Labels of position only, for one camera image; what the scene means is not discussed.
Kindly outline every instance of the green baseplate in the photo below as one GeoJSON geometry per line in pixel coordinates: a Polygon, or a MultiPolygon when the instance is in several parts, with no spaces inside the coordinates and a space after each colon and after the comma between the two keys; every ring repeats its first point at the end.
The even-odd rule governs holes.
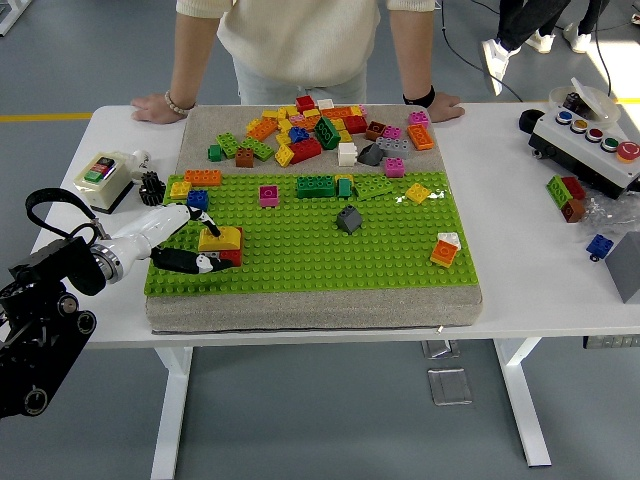
{"type": "MultiPolygon", "coordinates": [[[[300,175],[225,175],[209,193],[209,215],[219,226],[242,227],[242,266],[199,275],[159,270],[150,264],[144,293],[150,297],[228,293],[362,290],[477,285],[471,254],[444,172],[391,178],[393,192],[367,200],[296,197],[300,175]],[[404,193],[414,183],[435,198],[418,205],[404,193]],[[280,205],[262,208],[261,185],[277,185],[280,205]],[[336,225],[353,205],[362,226],[352,235],[336,225]],[[429,260],[440,232],[456,232],[462,249],[450,268],[429,260]]],[[[363,181],[380,174],[354,174],[363,181]]],[[[183,176],[169,177],[167,192],[183,176]]],[[[170,203],[168,194],[165,203],[170,203]]],[[[189,222],[165,247],[196,252],[203,225],[189,222]]]]}

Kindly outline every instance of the table leg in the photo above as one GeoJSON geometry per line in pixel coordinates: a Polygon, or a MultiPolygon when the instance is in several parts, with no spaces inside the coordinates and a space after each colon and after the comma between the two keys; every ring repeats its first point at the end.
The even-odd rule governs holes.
{"type": "Polygon", "coordinates": [[[547,445],[520,364],[539,341],[540,337],[493,340],[524,454],[530,467],[551,465],[547,445]]]}
{"type": "Polygon", "coordinates": [[[151,480],[172,480],[178,461],[182,415],[187,400],[193,348],[156,348],[156,352],[169,370],[169,377],[164,394],[151,480]]]}

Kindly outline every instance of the black plastic part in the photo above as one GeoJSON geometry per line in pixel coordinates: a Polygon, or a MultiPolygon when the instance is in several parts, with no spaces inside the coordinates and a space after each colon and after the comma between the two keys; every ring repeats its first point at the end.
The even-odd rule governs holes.
{"type": "Polygon", "coordinates": [[[518,127],[525,133],[531,135],[533,133],[533,129],[536,126],[536,122],[540,117],[544,115],[544,112],[540,110],[525,110],[520,115],[520,120],[518,120],[518,127]]]}

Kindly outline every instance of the hand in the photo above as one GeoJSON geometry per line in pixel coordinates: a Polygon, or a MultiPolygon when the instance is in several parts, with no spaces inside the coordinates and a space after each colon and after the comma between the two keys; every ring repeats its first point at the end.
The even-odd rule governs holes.
{"type": "Polygon", "coordinates": [[[446,122],[452,118],[458,118],[464,115],[464,108],[457,105],[460,104],[460,97],[448,95],[444,92],[437,92],[436,98],[427,111],[434,123],[446,122]]]}
{"type": "Polygon", "coordinates": [[[169,108],[162,93],[134,98],[131,100],[131,105],[140,109],[133,112],[131,118],[142,122],[165,124],[174,123],[185,118],[184,115],[180,115],[169,108]]]}

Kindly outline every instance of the red button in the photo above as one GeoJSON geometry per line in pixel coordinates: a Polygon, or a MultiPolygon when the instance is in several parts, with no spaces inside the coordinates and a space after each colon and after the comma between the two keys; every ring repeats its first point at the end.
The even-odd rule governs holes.
{"type": "Polygon", "coordinates": [[[618,145],[616,154],[621,162],[633,162],[640,157],[640,145],[634,142],[621,142],[618,145]]]}

